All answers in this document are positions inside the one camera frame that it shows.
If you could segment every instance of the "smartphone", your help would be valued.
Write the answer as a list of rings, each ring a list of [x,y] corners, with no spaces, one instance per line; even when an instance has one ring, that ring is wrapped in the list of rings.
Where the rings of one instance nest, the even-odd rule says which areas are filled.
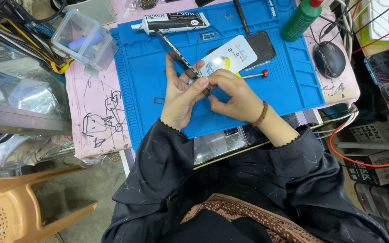
[[[255,51],[258,59],[252,64],[246,66],[245,68],[251,67],[253,65],[265,62],[276,56],[275,49],[273,44],[271,43],[270,37],[267,34],[267,31],[259,31],[249,36],[246,36],[246,40],[249,43],[250,47]],[[207,54],[212,53],[217,48],[211,49],[207,52]]]

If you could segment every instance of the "person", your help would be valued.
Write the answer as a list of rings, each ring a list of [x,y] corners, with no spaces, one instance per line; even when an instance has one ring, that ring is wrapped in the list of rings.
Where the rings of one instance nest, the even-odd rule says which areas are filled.
[[[187,85],[189,78],[178,78],[166,54],[166,75],[161,117],[112,197],[116,205],[103,243],[389,243],[380,224],[346,195],[343,168],[308,126],[290,127],[230,71]],[[211,110],[258,126],[274,148],[193,170],[193,140],[181,129],[208,85],[231,96],[223,103],[210,95]]]

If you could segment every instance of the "orange plastic chair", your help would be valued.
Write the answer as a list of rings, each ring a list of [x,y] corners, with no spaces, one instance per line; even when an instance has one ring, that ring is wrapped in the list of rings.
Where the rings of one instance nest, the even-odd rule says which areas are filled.
[[[94,211],[98,202],[41,226],[40,207],[31,185],[84,170],[83,166],[0,178],[0,243],[40,243]]]

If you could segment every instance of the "blue silicone repair mat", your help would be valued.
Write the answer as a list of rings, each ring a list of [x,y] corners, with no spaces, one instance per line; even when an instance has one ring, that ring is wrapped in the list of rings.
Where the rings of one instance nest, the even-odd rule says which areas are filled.
[[[246,80],[253,91],[269,102],[279,115],[321,106],[325,103],[321,87],[303,36],[295,42],[287,42],[280,29],[295,10],[294,0],[241,0],[251,33],[267,31],[276,56],[270,63],[241,75],[258,74],[267,69],[266,79],[256,77]],[[207,55],[208,50],[219,47],[237,35],[246,36],[233,2],[187,10],[203,12],[210,22],[204,29],[166,34],[167,38],[193,65]],[[125,115],[133,149],[137,150],[141,139],[160,117],[166,96],[165,50],[156,36],[148,36],[143,30],[132,30],[131,25],[141,20],[119,24],[111,29],[118,43],[115,64],[121,85]],[[217,38],[202,40],[201,33],[214,31]],[[220,101],[230,97],[219,88],[212,92]],[[182,131],[189,137],[198,137],[247,124],[210,109],[208,99],[202,99],[193,107],[190,123]]]

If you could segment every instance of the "black mouse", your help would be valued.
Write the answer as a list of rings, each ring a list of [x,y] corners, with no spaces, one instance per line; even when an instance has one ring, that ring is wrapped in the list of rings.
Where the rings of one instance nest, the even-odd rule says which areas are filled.
[[[315,46],[315,62],[318,71],[331,79],[338,78],[346,66],[346,58],[342,50],[328,41]]]

